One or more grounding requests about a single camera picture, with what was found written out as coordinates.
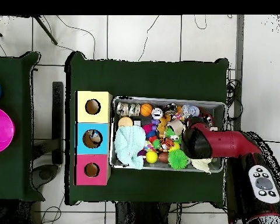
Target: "pink bowl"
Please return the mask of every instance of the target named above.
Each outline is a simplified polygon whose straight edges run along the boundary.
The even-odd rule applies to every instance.
[[[9,116],[0,110],[0,151],[3,151],[11,143],[15,133],[15,126]]]

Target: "blue box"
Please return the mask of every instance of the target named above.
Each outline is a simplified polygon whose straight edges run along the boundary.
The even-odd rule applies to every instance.
[[[96,130],[103,140],[96,148],[88,148],[83,143],[84,133],[88,130]],[[77,155],[106,155],[109,152],[109,124],[78,123]]]

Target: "orange basketball ball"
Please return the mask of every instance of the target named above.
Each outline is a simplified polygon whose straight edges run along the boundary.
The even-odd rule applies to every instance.
[[[148,103],[145,103],[145,104],[142,104],[141,105],[141,108],[140,108],[140,114],[142,116],[149,116],[150,114],[152,113],[152,105],[148,104]]]

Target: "yellow ball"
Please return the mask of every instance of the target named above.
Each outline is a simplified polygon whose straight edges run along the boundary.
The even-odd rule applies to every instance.
[[[172,146],[168,151],[171,152],[171,151],[176,151],[177,149],[180,149],[180,145],[178,142],[173,142],[174,143],[174,146]]]
[[[148,151],[146,153],[146,161],[148,163],[155,163],[158,160],[158,154],[154,151]]]

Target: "pink box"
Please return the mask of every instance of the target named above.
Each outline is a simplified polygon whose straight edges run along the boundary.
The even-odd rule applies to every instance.
[[[98,173],[94,177],[89,177],[85,173],[85,167],[94,163],[98,168]],[[107,155],[77,155],[76,162],[76,186],[105,186],[110,177],[110,165]]]

